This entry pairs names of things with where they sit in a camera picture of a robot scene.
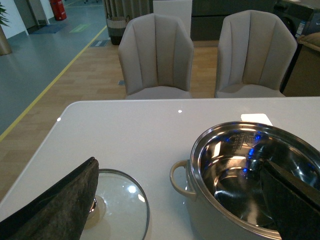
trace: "fire extinguisher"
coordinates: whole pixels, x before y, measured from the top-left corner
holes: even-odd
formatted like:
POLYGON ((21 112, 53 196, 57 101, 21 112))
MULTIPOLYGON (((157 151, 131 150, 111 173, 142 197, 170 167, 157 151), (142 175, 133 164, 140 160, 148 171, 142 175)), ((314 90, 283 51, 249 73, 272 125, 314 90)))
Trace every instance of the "fire extinguisher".
POLYGON ((66 11, 62 0, 50 0, 55 20, 62 21, 67 18, 66 11))

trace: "upholstered dining chair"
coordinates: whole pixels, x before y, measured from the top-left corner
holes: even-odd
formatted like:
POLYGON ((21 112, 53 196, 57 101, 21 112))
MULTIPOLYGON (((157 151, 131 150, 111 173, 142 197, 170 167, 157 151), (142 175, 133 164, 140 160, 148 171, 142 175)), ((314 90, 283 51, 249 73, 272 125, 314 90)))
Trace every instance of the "upholstered dining chair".
POLYGON ((194 45, 180 18, 147 14, 132 19, 118 55, 126 99, 190 99, 194 45))
POLYGON ((297 42, 280 18, 246 10, 224 18, 215 98, 284 97, 280 85, 297 42))

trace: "floor mat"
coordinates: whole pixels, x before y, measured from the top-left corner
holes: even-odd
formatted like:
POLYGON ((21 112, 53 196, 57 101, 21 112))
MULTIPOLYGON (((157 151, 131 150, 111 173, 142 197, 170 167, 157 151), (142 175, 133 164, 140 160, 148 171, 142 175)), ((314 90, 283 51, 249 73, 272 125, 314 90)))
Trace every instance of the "floor mat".
POLYGON ((109 40, 95 40, 91 43, 90 48, 105 47, 109 40))
POLYGON ((63 29, 66 26, 66 24, 50 24, 46 25, 43 28, 33 32, 32 34, 55 34, 59 32, 61 29, 63 29))

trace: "white table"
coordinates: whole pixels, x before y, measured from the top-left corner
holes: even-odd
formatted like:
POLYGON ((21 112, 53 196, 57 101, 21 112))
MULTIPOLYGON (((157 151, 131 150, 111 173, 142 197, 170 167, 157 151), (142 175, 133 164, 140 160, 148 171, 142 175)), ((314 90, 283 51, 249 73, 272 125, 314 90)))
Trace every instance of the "white table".
MULTIPOLYGON (((320 149, 320 97, 73 103, 1 202, 0 221, 94 156, 101 169, 123 171, 141 184, 151 213, 147 240, 196 239, 185 199, 170 184, 170 168, 189 158, 206 129, 256 113, 320 149)), ((186 181, 183 169, 176 180, 186 181)))

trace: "glass lid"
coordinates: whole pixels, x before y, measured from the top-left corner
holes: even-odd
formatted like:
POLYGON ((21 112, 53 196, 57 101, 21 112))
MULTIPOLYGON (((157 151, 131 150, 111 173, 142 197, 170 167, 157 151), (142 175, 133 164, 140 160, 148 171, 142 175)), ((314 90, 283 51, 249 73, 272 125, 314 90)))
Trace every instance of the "glass lid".
POLYGON ((139 183, 124 172, 100 169, 80 240, 143 240, 149 218, 149 203, 139 183))

